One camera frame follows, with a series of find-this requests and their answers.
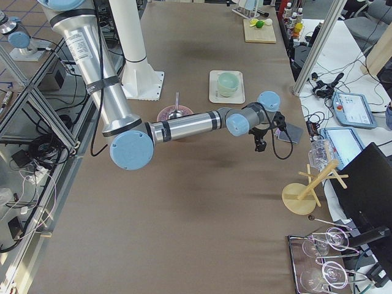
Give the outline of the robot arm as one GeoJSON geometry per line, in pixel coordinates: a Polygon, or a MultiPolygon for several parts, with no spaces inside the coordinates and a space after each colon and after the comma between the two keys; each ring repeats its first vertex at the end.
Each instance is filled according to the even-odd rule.
{"type": "Polygon", "coordinates": [[[100,30],[98,11],[92,1],[42,1],[41,6],[54,32],[63,36],[79,68],[86,91],[93,99],[108,140],[110,157],[120,168],[137,170],[153,158],[156,143],[227,129],[239,137],[251,134],[256,151],[265,149],[266,131],[286,131],[279,112],[280,97],[261,93],[256,102],[242,109],[220,108],[158,122],[143,122],[127,103],[127,95],[151,95],[162,76],[150,66],[135,1],[111,1],[110,8],[121,40],[126,65],[118,75],[100,30]],[[266,124],[266,130],[260,125],[266,124]]]}

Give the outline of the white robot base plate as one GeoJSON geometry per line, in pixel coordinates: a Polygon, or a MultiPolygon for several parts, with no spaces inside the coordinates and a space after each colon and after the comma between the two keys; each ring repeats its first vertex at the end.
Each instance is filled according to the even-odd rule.
{"type": "Polygon", "coordinates": [[[153,69],[128,69],[122,75],[122,89],[128,99],[160,99],[165,73],[153,69]]]}

